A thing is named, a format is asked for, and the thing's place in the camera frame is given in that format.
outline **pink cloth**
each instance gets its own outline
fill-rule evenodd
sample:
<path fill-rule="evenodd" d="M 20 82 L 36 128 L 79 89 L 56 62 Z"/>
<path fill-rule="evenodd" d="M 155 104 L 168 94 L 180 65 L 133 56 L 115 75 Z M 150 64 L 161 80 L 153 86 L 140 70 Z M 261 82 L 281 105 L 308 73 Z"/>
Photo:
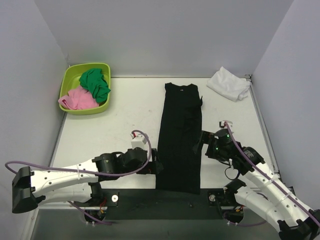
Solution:
<path fill-rule="evenodd" d="M 92 97 L 88 90 L 82 86 L 68 91 L 68 95 L 60 97 L 58 102 L 65 108 L 71 110 L 92 109 L 99 107 L 99 104 Z"/>

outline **cable tie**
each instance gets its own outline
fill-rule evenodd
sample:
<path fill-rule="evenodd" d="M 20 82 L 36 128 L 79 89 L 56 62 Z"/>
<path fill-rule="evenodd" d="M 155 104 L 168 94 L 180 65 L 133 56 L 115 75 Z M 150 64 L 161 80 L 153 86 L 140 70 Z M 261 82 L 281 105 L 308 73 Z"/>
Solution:
<path fill-rule="evenodd" d="M 276 175 L 273 175 L 273 177 L 270 178 L 270 180 L 266 181 L 264 186 L 268 186 L 269 184 L 272 184 L 272 182 L 274 182 L 275 180 L 277 180 L 278 178 L 275 177 Z"/>
<path fill-rule="evenodd" d="M 287 197 L 289 197 L 291 192 L 288 192 L 287 195 L 285 195 L 283 198 L 280 199 L 280 201 L 274 205 L 276 208 L 279 206 L 280 203 L 282 203 Z"/>
<path fill-rule="evenodd" d="M 76 170 L 77 170 L 77 173 L 78 173 L 78 181 L 80 180 L 80 172 L 79 172 L 79 166 L 78 164 L 76 164 Z"/>

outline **screw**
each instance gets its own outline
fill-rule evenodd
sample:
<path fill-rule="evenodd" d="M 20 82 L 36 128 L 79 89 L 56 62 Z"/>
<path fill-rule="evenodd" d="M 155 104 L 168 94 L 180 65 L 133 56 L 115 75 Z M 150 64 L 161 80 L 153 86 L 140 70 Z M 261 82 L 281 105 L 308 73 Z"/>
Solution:
<path fill-rule="evenodd" d="M 209 200 L 210 200 L 210 202 L 216 201 L 216 196 L 213 195 L 213 194 L 211 194 L 211 195 L 209 196 Z"/>

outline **black cable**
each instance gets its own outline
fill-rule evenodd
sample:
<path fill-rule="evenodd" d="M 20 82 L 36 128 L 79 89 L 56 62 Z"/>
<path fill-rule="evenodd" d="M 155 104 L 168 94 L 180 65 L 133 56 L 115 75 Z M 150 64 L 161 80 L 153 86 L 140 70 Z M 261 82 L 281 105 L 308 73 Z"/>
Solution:
<path fill-rule="evenodd" d="M 224 165 L 227 165 L 227 166 L 229 166 L 229 167 L 230 167 L 230 164 L 229 164 L 229 163 L 226 163 L 226 162 L 223 162 L 223 161 L 219 161 L 219 160 L 218 160 L 218 162 L 219 162 L 219 163 L 221 163 L 221 164 L 224 164 Z"/>
<path fill-rule="evenodd" d="M 232 178 L 229 178 L 229 177 L 227 176 L 227 170 L 228 170 L 228 169 L 231 169 L 231 166 L 227 167 L 227 168 L 224 170 L 224 175 L 225 175 L 225 177 L 226 177 L 227 179 L 233 181 L 233 180 L 236 180 L 236 179 L 239 178 L 239 176 L 240 176 L 240 171 L 239 171 L 239 170 L 238 170 L 238 174 L 236 175 L 235 178 L 233 178 L 233 179 L 232 179 Z"/>

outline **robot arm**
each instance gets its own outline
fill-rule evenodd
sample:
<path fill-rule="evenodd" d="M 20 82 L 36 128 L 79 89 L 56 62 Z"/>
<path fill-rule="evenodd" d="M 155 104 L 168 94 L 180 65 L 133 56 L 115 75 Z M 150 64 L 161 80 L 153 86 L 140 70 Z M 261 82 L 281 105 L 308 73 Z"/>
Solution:
<path fill-rule="evenodd" d="M 267 197 L 263 198 L 248 188 L 243 181 L 235 179 L 224 187 L 225 198 L 232 205 L 247 206 L 257 213 L 279 232 L 283 240 L 314 239 L 319 234 L 320 210 L 313 211 L 300 201 L 257 151 L 252 147 L 242 147 L 240 142 L 236 142 L 228 121 L 220 122 L 220 127 L 222 129 L 216 133 L 202 132 L 198 151 L 202 149 L 203 144 L 208 144 L 206 155 L 209 158 L 222 163 L 229 162 Z"/>
<path fill-rule="evenodd" d="M 52 202 L 76 201 L 98 206 L 104 198 L 110 197 L 103 195 L 100 182 L 131 173 L 156 174 L 162 170 L 157 150 L 149 149 L 152 155 L 149 161 L 148 145 L 146 138 L 138 134 L 126 153 L 104 153 L 60 170 L 31 171 L 29 166 L 22 167 L 12 181 L 12 212 L 25 213 Z"/>

